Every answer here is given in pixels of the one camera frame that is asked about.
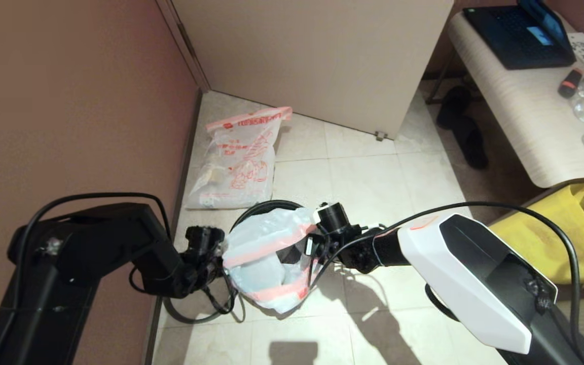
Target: white door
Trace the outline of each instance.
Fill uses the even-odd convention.
[[[212,90],[395,138],[452,0],[173,0]]]

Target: white table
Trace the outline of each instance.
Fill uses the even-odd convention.
[[[584,179],[584,123],[558,95],[572,67],[507,70],[463,13],[452,18],[448,35],[533,183],[549,188]]]

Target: yellow bag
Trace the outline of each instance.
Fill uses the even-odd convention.
[[[584,184],[568,185],[529,206],[557,224],[574,243],[584,282]],[[569,284],[571,274],[565,247],[542,222],[515,213],[491,226],[491,230],[519,252],[551,281]]]

